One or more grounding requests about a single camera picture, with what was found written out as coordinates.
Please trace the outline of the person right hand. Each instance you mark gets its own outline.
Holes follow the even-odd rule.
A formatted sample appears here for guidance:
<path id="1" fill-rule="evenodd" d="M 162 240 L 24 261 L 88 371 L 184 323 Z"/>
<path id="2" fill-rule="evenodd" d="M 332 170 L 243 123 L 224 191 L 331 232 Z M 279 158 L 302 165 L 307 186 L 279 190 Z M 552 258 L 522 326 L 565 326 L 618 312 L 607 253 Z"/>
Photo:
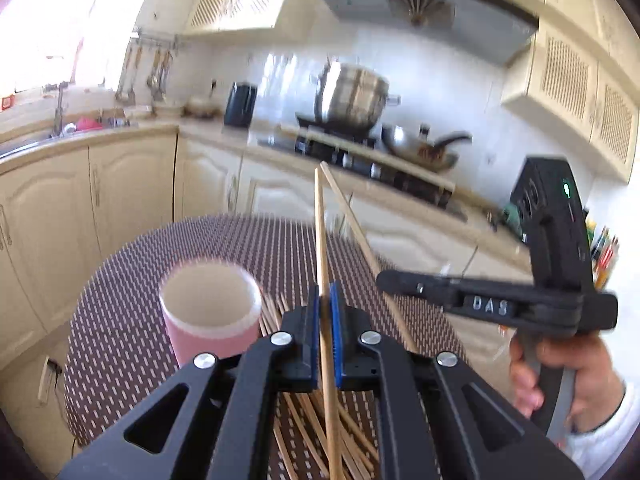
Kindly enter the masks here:
<path id="1" fill-rule="evenodd" d="M 578 434 L 597 429 L 618 410 L 625 385 L 613 368 L 610 354 L 598 334 L 572 339 L 543 339 L 536 347 L 537 358 L 548 367 L 568 367 L 575 372 L 574 398 L 567 423 Z M 514 406 L 525 416 L 544 404 L 538 375 L 526 364 L 524 349 L 513 337 L 510 344 L 510 381 Z"/>

